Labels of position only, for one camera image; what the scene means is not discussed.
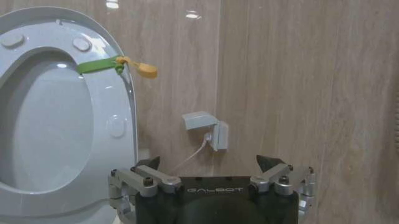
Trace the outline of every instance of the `white power cord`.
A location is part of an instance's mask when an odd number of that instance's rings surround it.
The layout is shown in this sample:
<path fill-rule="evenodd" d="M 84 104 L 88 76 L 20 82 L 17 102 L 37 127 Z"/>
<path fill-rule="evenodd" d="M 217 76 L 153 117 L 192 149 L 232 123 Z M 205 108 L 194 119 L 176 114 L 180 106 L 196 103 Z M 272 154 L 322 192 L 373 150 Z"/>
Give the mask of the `white power cord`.
<path fill-rule="evenodd" d="M 212 134 L 205 133 L 204 140 L 201 141 L 201 145 L 200 145 L 197 151 L 194 151 L 194 153 L 177 166 L 174 166 L 169 170 L 168 174 L 172 174 L 176 172 L 176 170 L 186 163 L 186 161 L 190 160 L 200 153 L 200 151 L 205 148 L 206 142 L 210 142 L 210 141 L 212 141 Z"/>

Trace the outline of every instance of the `white toilet seat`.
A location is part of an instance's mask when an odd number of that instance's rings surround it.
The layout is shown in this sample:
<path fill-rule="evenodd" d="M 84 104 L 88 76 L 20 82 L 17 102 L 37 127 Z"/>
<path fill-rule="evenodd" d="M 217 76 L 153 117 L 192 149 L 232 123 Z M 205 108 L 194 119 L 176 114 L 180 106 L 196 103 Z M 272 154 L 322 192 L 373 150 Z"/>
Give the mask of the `white toilet seat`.
<path fill-rule="evenodd" d="M 24 21 L 29 21 L 29 25 L 21 26 Z M 18 10 L 0 17 L 0 30 L 8 30 L 0 33 L 0 88 L 13 70 L 38 52 L 64 52 L 76 64 L 122 54 L 101 26 L 66 9 Z M 45 217 L 96 204 L 108 196 L 110 169 L 126 168 L 136 162 L 134 104 L 128 69 L 122 76 L 113 69 L 84 74 L 84 80 L 93 112 L 92 148 L 84 168 L 69 183 L 48 191 L 24 191 L 0 182 L 0 216 Z"/>

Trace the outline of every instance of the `green strap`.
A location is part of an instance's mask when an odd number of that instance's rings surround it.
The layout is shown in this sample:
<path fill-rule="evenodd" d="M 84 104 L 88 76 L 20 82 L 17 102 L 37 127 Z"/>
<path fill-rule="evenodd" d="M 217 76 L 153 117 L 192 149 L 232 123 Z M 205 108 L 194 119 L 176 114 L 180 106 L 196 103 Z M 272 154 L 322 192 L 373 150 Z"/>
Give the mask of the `green strap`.
<path fill-rule="evenodd" d="M 89 72 L 114 68 L 116 73 L 120 74 L 124 71 L 124 65 L 114 61 L 117 57 L 118 56 L 106 59 L 94 60 L 90 62 L 84 62 L 77 65 L 76 70 L 80 74 L 82 74 L 82 73 L 89 73 Z"/>

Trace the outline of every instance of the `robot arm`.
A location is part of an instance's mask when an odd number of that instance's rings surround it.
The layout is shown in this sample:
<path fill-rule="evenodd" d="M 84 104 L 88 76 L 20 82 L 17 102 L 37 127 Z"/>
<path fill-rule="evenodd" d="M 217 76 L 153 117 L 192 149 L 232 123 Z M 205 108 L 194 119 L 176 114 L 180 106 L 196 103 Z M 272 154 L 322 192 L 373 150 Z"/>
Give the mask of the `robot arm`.
<path fill-rule="evenodd" d="M 297 224 L 314 198 L 313 169 L 269 157 L 257 156 L 260 176 L 241 177 L 168 176 L 149 163 L 108 176 L 124 224 Z"/>

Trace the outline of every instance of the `toilet lid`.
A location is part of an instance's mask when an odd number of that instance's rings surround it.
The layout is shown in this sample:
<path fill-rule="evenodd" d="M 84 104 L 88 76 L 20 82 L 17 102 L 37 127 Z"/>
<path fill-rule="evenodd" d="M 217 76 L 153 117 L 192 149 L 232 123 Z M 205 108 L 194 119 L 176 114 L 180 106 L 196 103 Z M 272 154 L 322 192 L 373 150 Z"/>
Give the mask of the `toilet lid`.
<path fill-rule="evenodd" d="M 106 175 L 136 163 L 128 69 L 74 70 L 114 55 L 113 38 L 76 11 L 0 17 L 0 216 L 49 216 L 106 200 Z"/>

